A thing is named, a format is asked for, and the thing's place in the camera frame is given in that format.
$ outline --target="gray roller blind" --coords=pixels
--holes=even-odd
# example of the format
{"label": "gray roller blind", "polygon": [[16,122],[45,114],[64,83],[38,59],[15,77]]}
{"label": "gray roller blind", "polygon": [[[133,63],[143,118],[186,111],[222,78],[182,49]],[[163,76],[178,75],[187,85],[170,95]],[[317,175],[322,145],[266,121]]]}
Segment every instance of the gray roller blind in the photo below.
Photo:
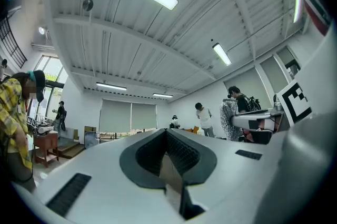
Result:
{"label": "gray roller blind", "polygon": [[100,117],[100,131],[110,133],[129,133],[130,118],[131,103],[103,100]]}
{"label": "gray roller blind", "polygon": [[275,93],[280,92],[288,85],[285,76],[274,57],[270,57],[261,63],[261,67],[267,75]]}
{"label": "gray roller blind", "polygon": [[132,129],[157,127],[156,106],[151,104],[132,104]]}
{"label": "gray roller blind", "polygon": [[255,68],[252,68],[243,74],[235,76],[234,78],[225,81],[226,88],[229,89],[231,86],[236,86],[239,88],[241,93],[247,97],[254,96],[255,99],[259,99],[262,109],[271,108],[271,103],[269,101],[267,91],[260,79],[259,74]]}
{"label": "gray roller blind", "polygon": [[284,65],[288,64],[294,59],[293,55],[291,55],[288,48],[284,48],[283,50],[279,51],[277,54],[280,57]]}

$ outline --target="ceiling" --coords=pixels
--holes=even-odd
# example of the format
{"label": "ceiling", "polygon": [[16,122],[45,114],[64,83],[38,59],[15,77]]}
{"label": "ceiling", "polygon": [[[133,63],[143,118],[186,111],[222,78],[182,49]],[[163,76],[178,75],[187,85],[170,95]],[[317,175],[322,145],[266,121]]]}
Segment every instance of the ceiling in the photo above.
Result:
{"label": "ceiling", "polygon": [[[63,65],[80,89],[101,91],[96,82],[106,82],[139,98],[154,98],[153,93],[180,98],[301,27],[292,23],[295,0],[178,0],[172,11],[153,0],[93,0],[91,17],[82,2],[44,0]],[[232,65],[212,49],[218,42]]]}

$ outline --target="brown pants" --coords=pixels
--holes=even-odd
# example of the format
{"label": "brown pants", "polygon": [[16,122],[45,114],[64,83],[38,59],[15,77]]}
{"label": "brown pants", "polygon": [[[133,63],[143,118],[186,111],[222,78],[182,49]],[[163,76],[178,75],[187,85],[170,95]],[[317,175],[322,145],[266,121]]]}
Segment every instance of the brown pants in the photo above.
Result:
{"label": "brown pants", "polygon": [[7,164],[12,173],[12,180],[32,192],[36,187],[32,170],[23,165],[20,153],[8,153]]}

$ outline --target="person in yellow plaid shirt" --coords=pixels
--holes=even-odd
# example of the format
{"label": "person in yellow plaid shirt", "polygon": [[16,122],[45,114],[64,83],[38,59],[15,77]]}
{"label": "person in yellow plaid shirt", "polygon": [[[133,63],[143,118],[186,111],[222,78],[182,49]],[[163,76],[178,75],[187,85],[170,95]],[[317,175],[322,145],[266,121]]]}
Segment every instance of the person in yellow plaid shirt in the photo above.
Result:
{"label": "person in yellow plaid shirt", "polygon": [[18,73],[0,84],[0,141],[11,180],[29,191],[35,188],[32,160],[28,154],[25,102],[43,100],[43,71]]}

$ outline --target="black shirt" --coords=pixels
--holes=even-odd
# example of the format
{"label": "black shirt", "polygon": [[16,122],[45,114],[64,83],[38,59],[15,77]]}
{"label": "black shirt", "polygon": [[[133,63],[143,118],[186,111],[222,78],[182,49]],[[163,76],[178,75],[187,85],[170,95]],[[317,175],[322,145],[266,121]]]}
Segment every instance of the black shirt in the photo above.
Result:
{"label": "black shirt", "polygon": [[57,116],[55,119],[59,119],[61,117],[61,115],[63,115],[64,113],[64,108],[62,106],[60,106],[57,110]]}
{"label": "black shirt", "polygon": [[246,111],[246,112],[250,111],[250,109],[247,106],[247,102],[245,101],[243,95],[238,95],[238,97],[236,98],[236,100],[237,100],[237,109],[238,109],[239,113],[241,111]]}

